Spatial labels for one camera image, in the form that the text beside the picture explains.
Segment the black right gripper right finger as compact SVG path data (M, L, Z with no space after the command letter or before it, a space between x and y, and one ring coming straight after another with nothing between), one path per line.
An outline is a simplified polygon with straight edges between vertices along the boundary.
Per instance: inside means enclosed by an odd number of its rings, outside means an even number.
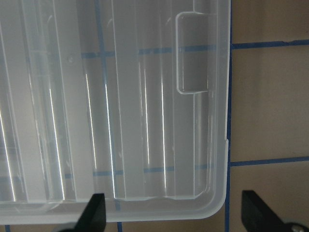
M296 222L283 222L253 190L241 195L241 222L248 232L307 232L309 228Z

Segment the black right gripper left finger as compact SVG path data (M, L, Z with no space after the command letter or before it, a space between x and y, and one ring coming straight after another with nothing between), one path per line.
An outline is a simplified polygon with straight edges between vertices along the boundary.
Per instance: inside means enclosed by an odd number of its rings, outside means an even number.
M90 198L77 222L60 224L53 232L104 232L106 229L106 203L104 193Z

